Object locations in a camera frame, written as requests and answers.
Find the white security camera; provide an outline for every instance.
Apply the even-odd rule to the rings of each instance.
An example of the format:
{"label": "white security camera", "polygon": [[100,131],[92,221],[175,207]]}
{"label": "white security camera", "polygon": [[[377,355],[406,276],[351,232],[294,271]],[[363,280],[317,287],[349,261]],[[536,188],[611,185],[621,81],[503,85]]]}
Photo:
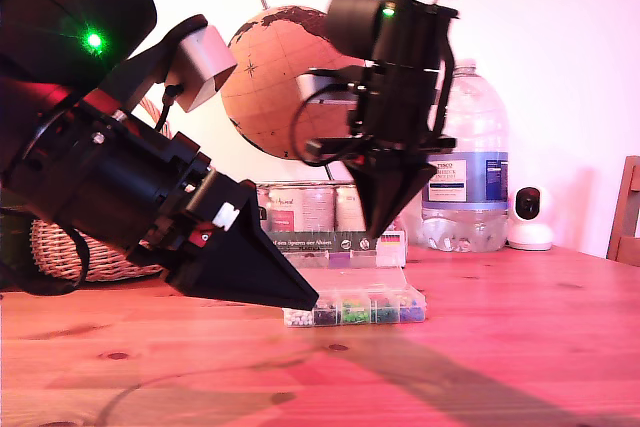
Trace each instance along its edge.
{"label": "white security camera", "polygon": [[541,187],[523,187],[509,196],[507,240],[509,246],[520,250],[549,250],[553,231],[549,220],[553,200]]}

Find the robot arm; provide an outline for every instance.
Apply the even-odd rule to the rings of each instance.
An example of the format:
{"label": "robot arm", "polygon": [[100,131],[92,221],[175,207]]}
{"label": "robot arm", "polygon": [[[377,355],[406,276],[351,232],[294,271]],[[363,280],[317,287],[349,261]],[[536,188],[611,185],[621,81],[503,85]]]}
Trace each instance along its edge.
{"label": "robot arm", "polygon": [[[260,229],[255,185],[211,169],[192,140],[167,139],[131,113],[153,84],[166,87],[165,114],[174,100],[194,109],[224,84],[235,61],[203,16],[129,58],[155,26],[152,0],[0,0],[0,9],[2,186],[76,240],[85,274],[77,231],[135,264],[162,265],[185,295],[313,307],[318,294]],[[329,9],[336,48],[372,62],[322,72],[338,84],[326,91],[349,90],[358,106],[350,137],[316,139],[307,162],[345,162],[374,237],[433,175],[428,154],[454,145],[441,135],[454,16],[414,0],[334,0]],[[442,58],[448,74],[429,129]],[[76,287],[29,289],[17,279],[36,294]]]}

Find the water bottle label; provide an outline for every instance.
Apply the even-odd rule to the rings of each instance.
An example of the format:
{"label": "water bottle label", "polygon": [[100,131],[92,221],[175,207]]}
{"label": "water bottle label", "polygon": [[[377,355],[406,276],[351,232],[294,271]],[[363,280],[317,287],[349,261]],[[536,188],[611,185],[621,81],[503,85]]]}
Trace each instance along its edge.
{"label": "water bottle label", "polygon": [[422,206],[445,210],[506,210],[506,152],[454,152],[432,155],[438,172],[424,187]]}

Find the white bracket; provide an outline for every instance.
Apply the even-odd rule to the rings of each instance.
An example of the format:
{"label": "white bracket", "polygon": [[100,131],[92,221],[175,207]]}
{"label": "white bracket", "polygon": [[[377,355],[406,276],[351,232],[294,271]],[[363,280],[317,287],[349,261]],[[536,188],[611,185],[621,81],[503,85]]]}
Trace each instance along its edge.
{"label": "white bracket", "polygon": [[213,219],[213,225],[220,227],[227,232],[236,221],[239,214],[240,210],[236,209],[229,202],[225,202],[222,204],[222,207],[220,207],[220,210]]}

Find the white beads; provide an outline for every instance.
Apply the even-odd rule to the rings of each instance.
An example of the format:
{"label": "white beads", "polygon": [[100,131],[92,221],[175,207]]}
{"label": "white beads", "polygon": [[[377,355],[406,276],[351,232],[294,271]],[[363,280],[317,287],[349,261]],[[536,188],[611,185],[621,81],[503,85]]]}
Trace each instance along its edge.
{"label": "white beads", "polygon": [[289,327],[313,325],[313,312],[306,310],[284,309],[284,323]]}

